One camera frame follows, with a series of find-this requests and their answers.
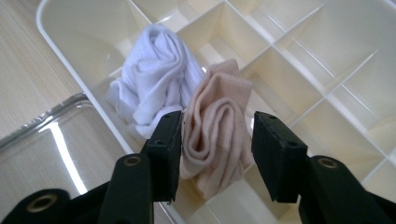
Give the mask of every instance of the fabric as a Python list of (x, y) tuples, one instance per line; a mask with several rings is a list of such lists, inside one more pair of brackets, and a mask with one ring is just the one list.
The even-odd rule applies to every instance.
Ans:
[(128, 130), (149, 139), (162, 115), (187, 107), (203, 76), (176, 34), (149, 25), (137, 38), (121, 77), (110, 83), (107, 100)]
[(180, 175), (194, 178), (205, 199), (241, 179), (253, 163), (244, 118), (251, 89), (235, 60), (212, 65), (184, 114)]

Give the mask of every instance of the clear plastic lid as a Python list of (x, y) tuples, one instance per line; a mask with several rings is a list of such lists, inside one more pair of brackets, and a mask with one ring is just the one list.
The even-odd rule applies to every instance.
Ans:
[(84, 93), (0, 140), (0, 219), (41, 189), (72, 198), (107, 182), (125, 152)]

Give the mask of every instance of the beige sock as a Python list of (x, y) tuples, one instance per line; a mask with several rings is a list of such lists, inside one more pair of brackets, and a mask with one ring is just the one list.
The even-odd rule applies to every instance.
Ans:
[(212, 65), (185, 112), (180, 175), (195, 177), (206, 199), (242, 178), (253, 163), (244, 119), (251, 88), (235, 60)]

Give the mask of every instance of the storage organizer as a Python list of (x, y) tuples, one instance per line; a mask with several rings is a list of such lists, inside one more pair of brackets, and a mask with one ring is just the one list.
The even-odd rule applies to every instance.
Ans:
[[(106, 102), (108, 84), (142, 29), (177, 33), (205, 70), (234, 58), (254, 84), (256, 110), (282, 119), (309, 155), (342, 161), (371, 192), (396, 202), (396, 6), (359, 0), (44, 0), (41, 34), (87, 93), (126, 153), (142, 139)], [(187, 223), (300, 222), (297, 205), (272, 203), (257, 167), (204, 201), (180, 181), (164, 205)]]

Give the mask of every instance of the plastic tray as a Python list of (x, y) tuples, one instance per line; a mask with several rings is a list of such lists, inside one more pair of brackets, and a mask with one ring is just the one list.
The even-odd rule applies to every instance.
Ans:
[[(253, 80), (246, 118), (281, 118), (308, 145), (347, 165), (373, 193), (396, 202), (396, 6), (359, 0), (44, 0), (41, 34), (120, 141), (141, 148), (106, 102), (108, 84), (141, 30), (176, 32), (205, 69), (235, 58)], [(204, 201), (181, 181), (167, 205), (177, 222), (299, 222), (296, 205), (271, 203), (257, 167)]]
[[(65, 189), (71, 198), (107, 182), (124, 151), (84, 93), (0, 140), (0, 220), (28, 195)], [(155, 203), (155, 221), (169, 220)]]

